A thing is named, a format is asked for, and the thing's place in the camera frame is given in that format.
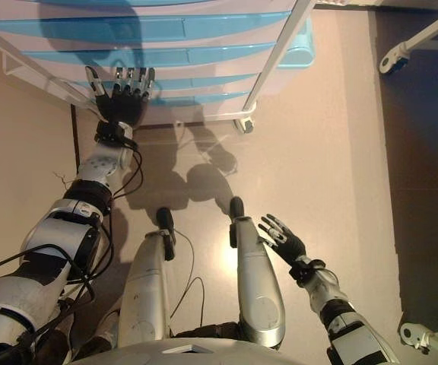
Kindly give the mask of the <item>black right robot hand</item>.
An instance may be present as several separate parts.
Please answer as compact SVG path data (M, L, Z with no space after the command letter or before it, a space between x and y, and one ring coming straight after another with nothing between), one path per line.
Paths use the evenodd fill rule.
M261 238L261 242L270 247L288 265L294 265L298 258L306 255L306 248L302 240L296 236L282 221L266 214L261 217L258 227L269 238Z

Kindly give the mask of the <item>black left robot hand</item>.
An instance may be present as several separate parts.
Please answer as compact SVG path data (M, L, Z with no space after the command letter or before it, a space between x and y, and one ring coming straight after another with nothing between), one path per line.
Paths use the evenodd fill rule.
M155 81L154 68L140 68L138 74L139 85L132 89L132 79L128 80L123 87L119 82L113 85L110 96L97 71L85 66L87 82L94 92L94 99L100 115L109 123L118 124L123 122L131 127L141 124L148 103L151 98Z

